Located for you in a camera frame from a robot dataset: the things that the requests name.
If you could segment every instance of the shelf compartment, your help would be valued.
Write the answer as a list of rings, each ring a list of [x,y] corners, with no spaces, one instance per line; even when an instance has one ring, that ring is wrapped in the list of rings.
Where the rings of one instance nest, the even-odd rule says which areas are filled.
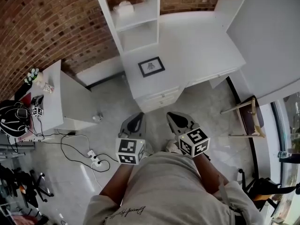
[[[112,11],[112,21],[116,31],[124,31],[137,26],[141,23],[146,23],[158,19],[158,5],[154,2],[143,2],[134,4],[134,13],[127,17],[119,17],[119,15]]]
[[[123,51],[126,53],[137,48],[157,43],[157,29],[157,21],[151,21],[118,32]]]

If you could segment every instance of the desk drawer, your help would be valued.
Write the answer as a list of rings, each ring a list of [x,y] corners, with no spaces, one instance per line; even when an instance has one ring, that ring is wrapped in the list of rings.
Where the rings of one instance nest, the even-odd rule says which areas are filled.
[[[213,78],[217,78],[217,77],[223,76],[225,74],[232,73],[232,72],[234,72],[236,70],[237,70],[237,68],[232,68],[232,69],[220,72],[218,74],[213,74],[213,75],[210,75],[210,76],[207,76],[207,77],[203,77],[203,78],[192,80],[192,81],[190,81],[188,83],[187,87],[190,87],[190,86],[196,85],[198,83],[202,83],[202,82],[208,81],[208,80],[213,79]]]
[[[139,104],[139,107],[144,113],[147,113],[147,112],[156,110],[158,108],[170,105],[170,104],[174,103],[176,100],[177,100],[177,97],[169,96],[169,97],[166,97],[165,99],[155,102],[155,103]]]
[[[167,90],[163,90],[161,92],[155,93],[155,94],[151,94],[151,95],[146,95],[143,97],[138,97],[136,99],[137,103],[145,103],[148,101],[160,101],[161,99],[164,99],[170,95],[176,95],[176,93],[178,93],[180,91],[180,87],[175,87],[175,88],[171,88],[171,89],[167,89]]]

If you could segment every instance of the flowers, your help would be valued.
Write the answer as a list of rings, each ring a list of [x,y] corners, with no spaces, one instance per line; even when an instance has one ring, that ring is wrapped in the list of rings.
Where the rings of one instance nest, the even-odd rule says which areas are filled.
[[[24,79],[24,82],[28,85],[31,85],[33,80],[38,76],[39,69],[33,68],[30,73],[27,74],[27,78]]]

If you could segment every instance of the white cable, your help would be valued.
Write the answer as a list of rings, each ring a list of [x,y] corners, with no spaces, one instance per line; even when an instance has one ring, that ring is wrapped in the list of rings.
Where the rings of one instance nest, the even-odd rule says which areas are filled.
[[[97,184],[99,184],[99,186],[100,186],[101,189],[103,190],[103,187],[102,187],[101,184],[98,182],[98,180],[97,180],[97,178],[96,178],[96,176],[95,176],[95,173],[94,173],[94,170],[93,170],[93,169],[92,169],[92,172],[93,172],[93,174],[94,174],[94,178],[95,178]]]
[[[77,136],[83,136],[83,137],[86,138],[86,140],[88,141],[88,149],[89,149],[89,151],[90,151],[90,141],[89,141],[89,138],[88,138],[86,135],[82,135],[82,134],[78,134],[78,135],[70,135],[69,137],[65,136],[65,138],[71,138],[71,137],[77,137]],[[92,170],[92,172],[93,172],[93,175],[94,175],[94,178],[95,178],[97,184],[101,187],[101,189],[103,189],[102,186],[101,186],[101,184],[98,182],[98,180],[97,180],[97,178],[96,178],[96,176],[95,176],[94,170],[93,170],[93,169],[91,169],[91,170]]]

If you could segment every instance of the power adapter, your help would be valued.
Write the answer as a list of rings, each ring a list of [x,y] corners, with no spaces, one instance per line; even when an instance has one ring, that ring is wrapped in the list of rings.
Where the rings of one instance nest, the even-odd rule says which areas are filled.
[[[94,153],[93,150],[90,150],[88,152],[88,155],[89,155],[90,159],[92,160],[93,164],[96,167],[100,167],[101,166],[101,162],[100,162],[99,158],[96,156],[96,154]]]
[[[74,135],[76,135],[76,132],[69,132],[68,134],[67,134],[68,136],[74,136]]]

